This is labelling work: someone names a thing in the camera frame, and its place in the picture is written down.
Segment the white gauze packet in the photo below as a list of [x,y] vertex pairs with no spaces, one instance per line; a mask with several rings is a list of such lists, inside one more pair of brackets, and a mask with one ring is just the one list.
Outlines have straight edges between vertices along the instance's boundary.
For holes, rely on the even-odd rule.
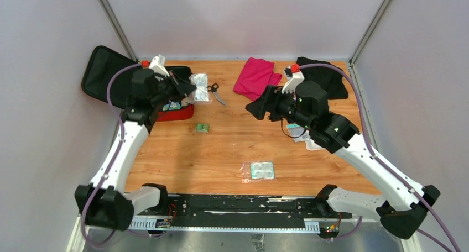
[[292,137],[295,143],[305,143],[308,151],[324,150],[321,146],[317,145],[309,136],[309,132],[297,124],[287,124],[288,136]]

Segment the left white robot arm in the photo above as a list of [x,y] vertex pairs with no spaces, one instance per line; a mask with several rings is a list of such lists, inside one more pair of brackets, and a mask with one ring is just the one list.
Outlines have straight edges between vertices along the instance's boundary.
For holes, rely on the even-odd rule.
[[195,85],[173,72],[163,75],[140,68],[133,73],[126,105],[118,114],[119,131],[111,151],[90,183],[79,185],[75,191],[82,226],[125,231],[133,217],[143,211],[162,215],[169,210],[165,186],[145,183],[140,189],[125,193],[125,183],[160,110],[171,101],[182,101],[195,90]]

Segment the black handled scissors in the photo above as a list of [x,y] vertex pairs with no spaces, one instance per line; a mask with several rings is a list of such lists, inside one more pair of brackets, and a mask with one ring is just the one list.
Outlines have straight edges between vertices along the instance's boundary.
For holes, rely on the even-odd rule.
[[211,92],[215,99],[221,104],[223,105],[224,107],[226,106],[226,102],[220,97],[219,93],[218,93],[218,89],[219,89],[219,84],[218,83],[214,83],[212,85],[208,85],[207,87],[207,90],[209,92]]

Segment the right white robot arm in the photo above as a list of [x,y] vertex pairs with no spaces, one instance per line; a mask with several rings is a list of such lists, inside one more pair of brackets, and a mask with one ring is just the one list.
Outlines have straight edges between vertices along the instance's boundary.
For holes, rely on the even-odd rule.
[[380,222],[398,238],[409,239],[440,196],[435,186],[413,181],[373,152],[352,122],[329,110],[327,92],[317,83],[302,82],[293,92],[267,86],[246,110],[257,120],[287,120],[304,128],[315,144],[348,162],[379,190],[378,195],[370,195],[326,185],[315,198],[322,217],[355,214]]

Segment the clear bag of swabs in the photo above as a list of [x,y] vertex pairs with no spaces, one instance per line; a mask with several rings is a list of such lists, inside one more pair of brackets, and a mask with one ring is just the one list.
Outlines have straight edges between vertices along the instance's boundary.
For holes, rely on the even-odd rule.
[[190,82],[196,86],[196,90],[189,96],[188,102],[191,104],[210,103],[211,97],[208,91],[209,80],[206,73],[195,73],[190,77]]

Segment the small green medicine box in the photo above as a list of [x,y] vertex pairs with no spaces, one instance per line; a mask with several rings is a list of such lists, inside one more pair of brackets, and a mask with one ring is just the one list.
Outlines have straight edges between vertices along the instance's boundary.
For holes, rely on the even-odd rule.
[[208,133],[210,131],[210,125],[207,123],[196,123],[195,125],[196,132]]

